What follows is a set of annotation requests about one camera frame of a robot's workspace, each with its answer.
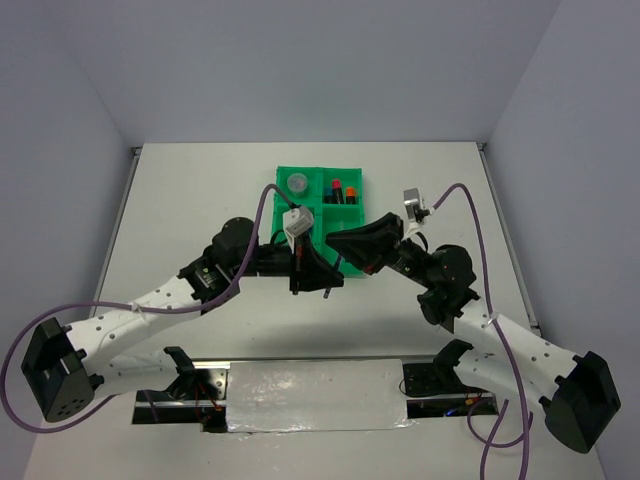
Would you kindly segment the purple pen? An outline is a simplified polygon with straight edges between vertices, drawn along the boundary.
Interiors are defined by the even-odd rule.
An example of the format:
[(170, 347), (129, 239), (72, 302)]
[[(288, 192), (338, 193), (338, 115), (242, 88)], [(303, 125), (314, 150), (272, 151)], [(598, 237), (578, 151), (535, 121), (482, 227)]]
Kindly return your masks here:
[(342, 256), (338, 255), (336, 260), (335, 260), (335, 262), (334, 262), (334, 264), (333, 264), (333, 267), (332, 267), (332, 274), (331, 274), (330, 282), (327, 285), (327, 287), (325, 288), (324, 293), (323, 293), (323, 298), (324, 299), (328, 299), (329, 298), (333, 288), (340, 287), (342, 285), (342, 281), (344, 280), (344, 277), (343, 277), (342, 273), (340, 272), (341, 262), (342, 262)]

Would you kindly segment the orange-capped black highlighter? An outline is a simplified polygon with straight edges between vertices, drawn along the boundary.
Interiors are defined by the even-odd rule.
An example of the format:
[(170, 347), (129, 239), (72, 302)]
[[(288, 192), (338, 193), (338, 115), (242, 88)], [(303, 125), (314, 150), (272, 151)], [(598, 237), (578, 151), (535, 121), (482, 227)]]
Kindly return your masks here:
[(356, 189), (352, 186), (348, 186), (345, 190), (345, 203), (349, 205), (356, 205), (357, 199)]

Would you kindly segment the blue-capped black highlighter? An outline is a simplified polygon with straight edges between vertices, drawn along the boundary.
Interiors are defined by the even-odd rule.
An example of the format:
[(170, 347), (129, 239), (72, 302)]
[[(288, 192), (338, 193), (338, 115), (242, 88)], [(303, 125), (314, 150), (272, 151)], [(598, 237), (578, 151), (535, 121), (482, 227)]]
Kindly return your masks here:
[(325, 188), (323, 194), (323, 201), (325, 204), (333, 204), (334, 203), (334, 195), (331, 188)]

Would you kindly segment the clear round container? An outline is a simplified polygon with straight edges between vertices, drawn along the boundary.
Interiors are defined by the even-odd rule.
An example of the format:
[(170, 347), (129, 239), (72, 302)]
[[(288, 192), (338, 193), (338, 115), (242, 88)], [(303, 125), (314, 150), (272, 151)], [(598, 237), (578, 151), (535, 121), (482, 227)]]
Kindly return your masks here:
[(286, 186), (289, 193), (298, 198), (303, 198), (309, 193), (309, 179), (300, 172), (292, 173), (287, 177)]

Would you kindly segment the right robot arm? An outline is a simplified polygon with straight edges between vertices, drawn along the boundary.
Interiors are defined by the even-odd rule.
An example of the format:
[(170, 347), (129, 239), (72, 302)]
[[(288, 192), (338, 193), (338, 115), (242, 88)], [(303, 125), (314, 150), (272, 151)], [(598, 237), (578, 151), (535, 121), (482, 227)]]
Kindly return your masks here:
[(436, 383), (446, 391), (464, 384), (505, 398), (523, 395), (544, 415), (547, 430), (564, 446), (586, 454), (620, 410), (609, 366), (589, 351), (578, 355), (542, 339), (503, 315), (489, 312), (478, 295), (468, 251), (445, 244), (423, 250), (388, 213), (362, 227), (327, 234), (326, 244), (363, 273), (388, 267), (424, 287), (417, 298), (426, 321), (450, 332), (459, 357), (439, 362)]

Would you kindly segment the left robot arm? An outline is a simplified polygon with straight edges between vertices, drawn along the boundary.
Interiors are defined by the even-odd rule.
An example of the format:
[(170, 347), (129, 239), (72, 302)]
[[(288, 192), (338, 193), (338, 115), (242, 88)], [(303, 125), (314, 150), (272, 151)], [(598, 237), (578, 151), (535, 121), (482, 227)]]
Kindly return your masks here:
[(191, 359), (178, 347), (126, 359), (123, 352), (179, 323), (179, 313), (208, 312), (238, 295), (244, 276), (286, 277), (291, 293), (339, 288), (344, 276), (314, 248), (304, 232), (292, 244), (260, 244), (252, 220), (224, 224), (203, 254), (164, 285), (93, 318), (61, 325), (54, 317), (32, 334), (21, 370), (49, 423), (67, 420), (98, 395), (110, 396), (117, 382), (159, 380), (172, 398), (189, 396), (196, 385)]

